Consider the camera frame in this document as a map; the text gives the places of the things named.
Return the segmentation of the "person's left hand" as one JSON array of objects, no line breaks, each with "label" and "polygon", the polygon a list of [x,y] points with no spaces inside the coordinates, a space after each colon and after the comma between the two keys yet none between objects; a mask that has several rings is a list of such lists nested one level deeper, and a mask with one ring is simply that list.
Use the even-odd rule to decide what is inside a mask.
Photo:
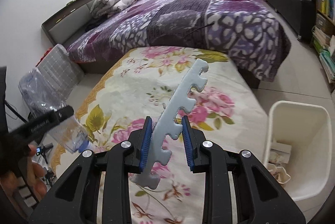
[{"label": "person's left hand", "polygon": [[[36,146],[29,144],[30,152],[27,157],[27,183],[32,189],[38,201],[47,193],[47,188],[41,180],[44,177],[44,169],[36,162],[32,161],[32,157],[36,154]],[[15,190],[19,187],[19,179],[12,171],[1,176],[1,186],[8,198],[12,198]]]}]

